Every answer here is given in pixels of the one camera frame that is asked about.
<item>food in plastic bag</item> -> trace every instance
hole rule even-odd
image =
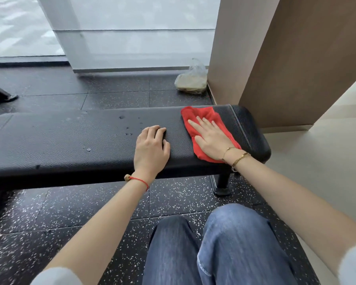
[[[178,75],[174,85],[180,91],[202,94],[207,88],[206,67],[198,59],[193,58],[189,71]]]

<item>forearm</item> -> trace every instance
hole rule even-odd
[[[240,150],[229,154],[227,162],[232,164],[242,153]],[[305,187],[252,157],[243,158],[237,163],[236,169],[337,274],[346,251],[356,245],[356,222]]]
[[[153,177],[137,176],[149,184]],[[129,181],[45,268],[71,269],[84,285],[97,284],[113,257],[146,185]]]

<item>hand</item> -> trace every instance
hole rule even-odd
[[[136,141],[134,153],[134,177],[150,184],[165,167],[170,157],[170,143],[162,141],[166,128],[158,125],[142,130]]]
[[[227,149],[234,147],[233,143],[214,121],[210,123],[206,118],[200,119],[199,116],[197,120],[199,124],[188,120],[189,124],[201,135],[195,136],[195,141],[207,156],[221,160]]]

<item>textured leather surface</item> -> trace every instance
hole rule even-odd
[[[133,172],[137,136],[147,126],[166,127],[171,157],[158,178],[227,173],[230,167],[199,160],[182,107],[71,110],[0,115],[0,190],[121,181]],[[214,106],[235,139],[261,162],[270,148],[250,113]]]

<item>red towel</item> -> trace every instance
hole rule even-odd
[[[204,154],[204,152],[201,150],[201,148],[195,141],[195,136],[199,135],[199,133],[197,132],[197,130],[195,130],[189,124],[188,120],[190,119],[191,121],[194,121],[195,123],[199,124],[197,116],[199,116],[201,119],[206,118],[210,122],[215,121],[215,123],[218,125],[218,127],[232,141],[233,145],[236,148],[241,149],[239,143],[236,142],[236,140],[233,138],[232,134],[229,133],[229,131],[225,127],[222,119],[220,118],[220,115],[214,111],[214,108],[212,108],[212,107],[193,108],[193,107],[189,106],[189,107],[185,107],[181,110],[181,115],[182,115],[183,121],[185,122],[186,130],[189,132],[189,134],[191,136],[191,140],[192,140],[193,147],[194,147],[194,153],[195,153],[195,155],[197,155],[197,157],[199,159],[205,160],[208,162],[213,162],[213,163],[223,163],[223,161],[215,160],[213,158],[210,158],[206,154]]]

